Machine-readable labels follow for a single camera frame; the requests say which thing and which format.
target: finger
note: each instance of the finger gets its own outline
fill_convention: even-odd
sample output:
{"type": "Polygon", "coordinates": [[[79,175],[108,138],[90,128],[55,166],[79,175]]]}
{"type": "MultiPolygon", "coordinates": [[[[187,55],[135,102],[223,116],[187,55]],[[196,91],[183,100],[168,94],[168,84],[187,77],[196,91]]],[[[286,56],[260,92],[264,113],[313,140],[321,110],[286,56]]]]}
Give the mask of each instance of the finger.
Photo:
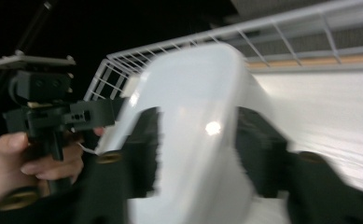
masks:
{"type": "Polygon", "coordinates": [[[63,166],[54,167],[53,169],[46,170],[43,173],[36,175],[38,179],[56,180],[65,177],[72,177],[73,179],[78,176],[83,169],[82,160],[69,162],[63,166]]]}
{"type": "MultiPolygon", "coordinates": [[[[63,149],[70,147],[74,143],[82,143],[83,137],[81,133],[71,133],[71,132],[64,132],[63,133],[63,140],[66,145],[63,149]]],[[[39,158],[45,157],[45,151],[43,150],[43,142],[35,141],[30,142],[29,146],[23,152],[23,160],[24,161],[35,161],[39,158]]]]}
{"type": "Polygon", "coordinates": [[[105,128],[94,128],[93,131],[97,136],[102,136],[105,133],[105,128]]]}
{"type": "Polygon", "coordinates": [[[55,161],[50,155],[35,161],[26,162],[21,171],[26,175],[36,175],[55,167],[63,166],[69,162],[81,161],[83,154],[82,147],[78,144],[72,144],[63,149],[63,161],[55,161]]]}
{"type": "Polygon", "coordinates": [[[20,155],[27,148],[26,133],[9,133],[0,137],[0,157],[20,155]]]}

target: white plastic shell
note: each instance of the white plastic shell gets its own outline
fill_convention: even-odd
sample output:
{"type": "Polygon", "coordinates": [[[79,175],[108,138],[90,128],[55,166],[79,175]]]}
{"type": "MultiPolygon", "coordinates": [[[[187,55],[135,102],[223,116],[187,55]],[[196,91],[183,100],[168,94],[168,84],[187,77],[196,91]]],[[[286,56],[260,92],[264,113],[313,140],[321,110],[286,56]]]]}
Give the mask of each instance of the white plastic shell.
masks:
{"type": "Polygon", "coordinates": [[[243,56],[231,46],[185,49],[147,67],[119,123],[97,149],[121,148],[136,116],[160,108],[156,192],[131,200],[132,223],[244,223],[253,189],[233,148],[238,105],[270,111],[243,56]]]}

